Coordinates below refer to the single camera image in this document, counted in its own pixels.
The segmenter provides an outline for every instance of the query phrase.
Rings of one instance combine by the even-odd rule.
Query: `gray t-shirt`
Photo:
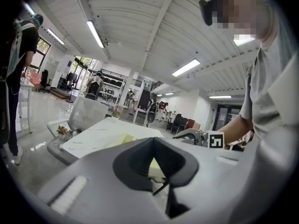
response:
[[[245,100],[240,115],[252,120],[255,134],[260,139],[283,124],[268,89],[295,52],[296,42],[289,31],[290,28],[278,21],[278,32],[273,43],[268,49],[259,48],[255,62],[247,71]]]

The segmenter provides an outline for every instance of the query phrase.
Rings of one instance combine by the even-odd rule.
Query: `fluorescent tube light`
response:
[[[209,96],[210,99],[230,99],[230,95],[218,95],[218,96]]]
[[[245,43],[248,43],[250,41],[255,40],[254,37],[252,37],[251,35],[235,35],[234,36],[234,42],[237,46],[241,46]]]
[[[172,75],[177,77],[180,74],[183,74],[184,72],[186,72],[187,70],[190,70],[191,68],[199,65],[199,61],[194,59],[193,61],[191,61],[190,63],[188,63],[187,65],[185,65],[184,67],[182,67],[181,69],[177,70],[176,72],[174,72]]]
[[[57,41],[64,45],[64,42],[54,32],[52,32],[51,29],[48,29],[48,32],[50,32],[53,35],[53,37],[56,38]]]
[[[26,2],[24,2],[24,6],[33,16],[36,14]]]
[[[97,43],[99,44],[99,46],[100,46],[101,48],[104,48],[104,44],[103,44],[103,42],[102,42],[102,40],[101,40],[101,38],[100,38],[100,36],[99,36],[99,34],[98,34],[98,32],[97,32],[95,26],[94,26],[93,21],[87,21],[87,25],[89,26],[89,29],[91,30],[91,32],[92,32],[92,34],[93,34],[95,40],[96,40]]]

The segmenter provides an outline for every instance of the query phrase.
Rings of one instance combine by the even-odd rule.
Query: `black pants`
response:
[[[10,117],[10,135],[8,146],[13,156],[18,155],[17,137],[15,133],[15,117],[17,113],[18,100],[19,100],[20,86],[8,86],[8,99],[9,99],[9,117]]]

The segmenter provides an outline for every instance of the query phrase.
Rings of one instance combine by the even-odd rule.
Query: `white column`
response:
[[[119,102],[119,106],[122,106],[125,103],[125,100],[126,100],[128,90],[130,88],[130,84],[131,84],[131,81],[133,79],[134,73],[135,73],[135,71],[133,69],[131,69],[131,71],[129,73],[129,77],[127,78],[127,82],[125,84],[125,88],[123,88],[123,92],[121,94],[121,99],[120,99],[120,102]]]

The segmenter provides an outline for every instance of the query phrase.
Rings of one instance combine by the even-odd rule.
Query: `pink chair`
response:
[[[34,85],[34,88],[37,90],[41,85],[41,74],[37,72],[30,72],[30,82]]]

